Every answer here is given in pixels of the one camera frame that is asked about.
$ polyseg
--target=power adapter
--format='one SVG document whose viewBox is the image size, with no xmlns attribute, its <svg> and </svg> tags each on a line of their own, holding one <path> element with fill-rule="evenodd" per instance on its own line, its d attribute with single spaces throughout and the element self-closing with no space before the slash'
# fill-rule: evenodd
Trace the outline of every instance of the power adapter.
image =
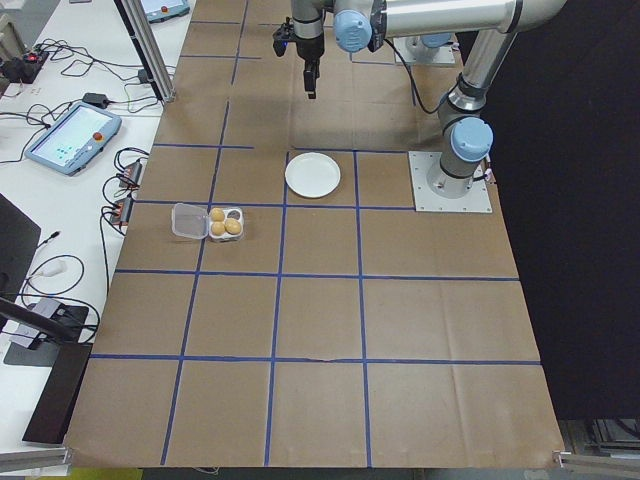
<svg viewBox="0 0 640 480">
<path fill-rule="evenodd" d="M 136 161 L 124 167 L 122 172 L 124 178 L 120 179 L 120 188 L 131 189 L 140 185 L 140 177 L 142 176 L 142 163 Z"/>
<path fill-rule="evenodd" d="M 109 103 L 109 99 L 106 95 L 102 93 L 85 93 L 84 97 L 82 97 L 82 101 L 84 103 L 88 103 L 89 105 L 93 105 L 94 107 L 102 108 L 103 110 L 107 108 Z"/>
<path fill-rule="evenodd" d="M 133 211 L 133 198 L 126 197 L 116 202 L 116 209 L 111 213 L 109 222 L 112 225 L 120 227 L 126 227 L 129 225 L 129 219 L 131 218 L 131 212 Z"/>
</svg>

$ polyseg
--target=black curtain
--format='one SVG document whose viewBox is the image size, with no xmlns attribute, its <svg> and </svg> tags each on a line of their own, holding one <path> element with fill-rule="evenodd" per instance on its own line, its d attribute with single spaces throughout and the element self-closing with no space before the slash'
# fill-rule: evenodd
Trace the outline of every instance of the black curtain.
<svg viewBox="0 0 640 480">
<path fill-rule="evenodd" d="M 482 115 L 560 419 L 640 416 L 639 41 L 639 1 L 569 0 Z"/>
</svg>

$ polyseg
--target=brown egg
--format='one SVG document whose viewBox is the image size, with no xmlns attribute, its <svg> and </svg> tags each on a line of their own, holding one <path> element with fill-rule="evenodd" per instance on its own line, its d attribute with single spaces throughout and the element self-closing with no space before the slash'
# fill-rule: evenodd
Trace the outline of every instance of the brown egg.
<svg viewBox="0 0 640 480">
<path fill-rule="evenodd" d="M 242 224 L 234 218 L 227 218 L 224 227 L 231 235 L 238 235 L 242 231 Z"/>
<path fill-rule="evenodd" d="M 224 235 L 225 232 L 224 222 L 213 222 L 211 225 L 211 233 L 213 233 L 216 237 L 220 235 Z"/>
<path fill-rule="evenodd" d="M 209 216 L 214 222 L 224 222 L 224 211 L 221 208 L 214 208 L 209 212 Z"/>
</svg>

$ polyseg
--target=white plate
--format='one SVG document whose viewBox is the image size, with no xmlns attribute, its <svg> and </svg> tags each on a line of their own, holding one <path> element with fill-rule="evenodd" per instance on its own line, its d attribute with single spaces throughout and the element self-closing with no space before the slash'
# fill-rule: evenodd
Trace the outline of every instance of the white plate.
<svg viewBox="0 0 640 480">
<path fill-rule="evenodd" d="M 298 195 L 320 198 L 329 195 L 340 183 L 340 167 L 327 155 L 308 152 L 289 162 L 284 178 Z"/>
</svg>

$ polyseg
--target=metal frame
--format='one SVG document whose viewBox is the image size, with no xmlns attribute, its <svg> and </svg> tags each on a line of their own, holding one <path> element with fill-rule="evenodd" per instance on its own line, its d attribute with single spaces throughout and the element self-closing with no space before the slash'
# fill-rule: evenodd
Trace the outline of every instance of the metal frame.
<svg viewBox="0 0 640 480">
<path fill-rule="evenodd" d="M 453 49 L 449 45 L 439 48 L 427 48 L 421 45 L 419 48 L 409 48 L 408 43 L 415 37 L 394 38 L 393 44 L 408 65 L 430 65 L 432 67 L 455 67 L 456 59 Z M 396 54 L 396 63 L 402 64 L 402 60 Z"/>
<path fill-rule="evenodd" d="M 560 467 L 575 473 L 640 479 L 640 460 L 573 455 L 569 452 L 554 452 L 553 459 Z"/>
<path fill-rule="evenodd" d="M 161 102 L 172 102 L 176 91 L 142 3 L 140 0 L 114 0 L 114 3 L 147 72 L 156 98 Z"/>
<path fill-rule="evenodd" d="M 473 182 L 471 189 L 464 197 L 445 198 L 435 193 L 427 184 L 427 172 L 431 166 L 440 161 L 440 152 L 409 152 L 411 184 L 413 200 L 417 212 L 435 213 L 492 213 L 491 200 L 487 186 L 482 181 Z M 482 175 L 482 167 L 478 166 L 474 176 Z"/>
<path fill-rule="evenodd" d="M 0 453 L 0 473 L 71 465 L 71 457 L 72 451 L 66 447 Z"/>
</svg>

